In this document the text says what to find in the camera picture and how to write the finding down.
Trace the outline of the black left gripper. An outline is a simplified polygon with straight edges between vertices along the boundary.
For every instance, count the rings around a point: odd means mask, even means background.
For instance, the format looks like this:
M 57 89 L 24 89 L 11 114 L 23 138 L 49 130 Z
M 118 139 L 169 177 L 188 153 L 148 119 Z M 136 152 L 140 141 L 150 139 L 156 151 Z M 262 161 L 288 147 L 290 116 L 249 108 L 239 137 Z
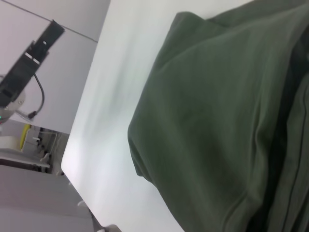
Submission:
M 14 102 L 49 54 L 65 29 L 52 20 L 41 36 L 31 43 L 0 83 L 0 106 Z

